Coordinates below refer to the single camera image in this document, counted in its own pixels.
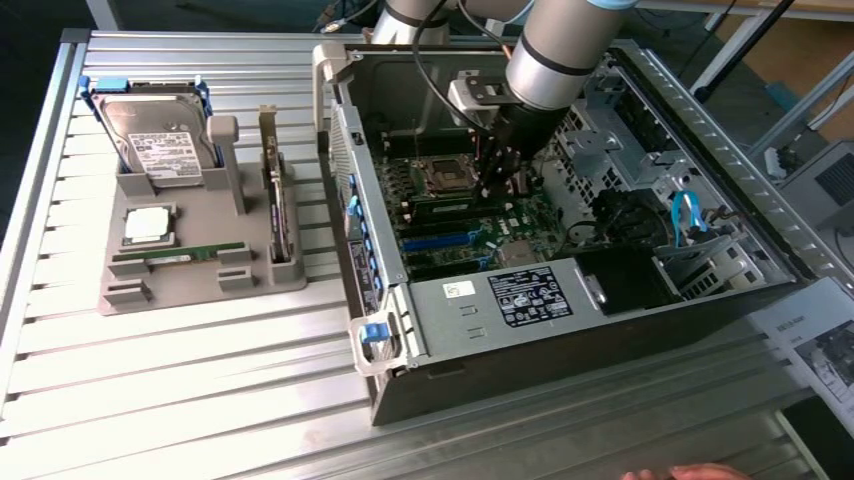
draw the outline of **blue latch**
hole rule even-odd
[[[95,93],[127,93],[130,86],[127,77],[102,77],[95,85]]]
[[[670,209],[670,219],[673,221],[673,231],[674,231],[674,242],[677,247],[680,246],[680,235],[681,235],[681,229],[680,229],[680,211],[682,208],[682,199],[688,198],[689,199],[689,211],[690,211],[690,215],[692,215],[692,220],[690,220],[690,224],[694,227],[700,227],[701,232],[705,232],[706,230],[709,230],[709,227],[706,226],[706,222],[704,222],[704,216],[702,216],[702,210],[700,208],[700,200],[697,199],[697,193],[694,193],[690,190],[684,190],[681,192],[677,192],[677,196],[673,197],[673,206]]]
[[[389,340],[389,325],[386,323],[369,323],[359,329],[362,343],[377,343]]]
[[[347,215],[357,214],[357,206],[359,205],[359,197],[355,195],[350,197],[350,202],[347,202]]]

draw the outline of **black cable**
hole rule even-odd
[[[469,125],[469,127],[475,130],[475,132],[481,133],[482,135],[489,135],[490,131],[478,123],[475,123],[475,121],[471,120],[471,118],[469,118],[463,112],[459,111],[459,108],[457,108],[457,105],[454,105],[451,103],[451,100],[449,100],[449,98],[445,96],[445,94],[439,90],[439,87],[433,81],[433,78],[430,78],[430,74],[427,73],[427,68],[425,67],[425,61],[422,60],[418,44],[422,40],[422,35],[425,33],[425,25],[427,25],[433,21],[434,17],[437,16],[437,13],[439,13],[439,10],[442,10],[442,7],[445,7],[445,4],[447,3],[447,1],[449,0],[439,1],[434,9],[427,14],[427,17],[425,18],[425,20],[422,20],[422,23],[419,23],[418,28],[415,29],[415,36],[413,37],[413,59],[415,60],[415,66],[418,67],[418,72],[422,74],[425,82],[427,83],[427,87],[433,91],[437,98],[442,101],[442,103],[445,103],[445,106],[451,112],[451,115],[454,115],[458,119],[461,119]]]
[[[848,267],[852,270],[854,270],[854,265],[852,265],[852,261],[849,260],[849,257],[845,255],[845,252],[842,251],[842,247],[840,246],[840,227],[833,229],[833,240],[837,243],[837,251],[840,252],[840,257],[842,258],[842,261],[845,262]]]
[[[738,0],[733,0],[730,2],[730,6],[726,7],[726,10],[724,11],[724,14],[722,14],[724,18],[721,19],[721,21],[724,21],[724,19],[726,19],[726,16],[730,14],[730,11],[733,10],[733,7],[736,6],[736,2],[737,1]],[[697,48],[692,52],[692,55],[689,55],[689,59],[682,64],[682,68],[680,69],[680,73],[677,74],[678,78],[682,78],[682,75],[685,74],[685,71],[689,69],[689,65],[692,65],[692,62],[694,61],[694,58],[697,58],[697,54],[700,53],[701,49],[704,48],[704,45],[706,45],[706,43],[709,42],[709,39],[712,38],[712,36],[716,34],[717,31],[718,31],[718,29],[713,28],[712,30],[709,30],[709,33],[706,33],[706,37],[704,37],[704,40],[697,45]]]
[[[471,23],[474,25],[474,27],[481,30],[481,32],[493,39],[493,41],[495,41],[495,43],[498,43],[498,45],[502,47],[502,50],[505,52],[505,55],[507,55],[507,58],[510,58],[511,52],[510,52],[510,47],[507,47],[507,44],[502,41],[501,37],[498,35],[495,35],[493,32],[490,32],[487,30],[487,28],[481,25],[481,23],[478,23],[478,21],[474,19],[474,17],[471,16],[471,14],[469,13],[469,9],[466,8],[466,0],[461,0],[458,3],[459,6],[459,11],[463,14],[463,17],[466,17],[466,20],[469,20],[469,23]]]

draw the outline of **motherboard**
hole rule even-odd
[[[377,161],[389,216],[414,281],[534,264],[553,258],[565,229],[537,171],[517,191],[475,199],[470,154]]]

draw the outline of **hard drive label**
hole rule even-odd
[[[573,315],[552,267],[489,277],[505,323],[521,327]]]
[[[139,162],[153,179],[202,175],[190,132],[131,133],[129,137]]]

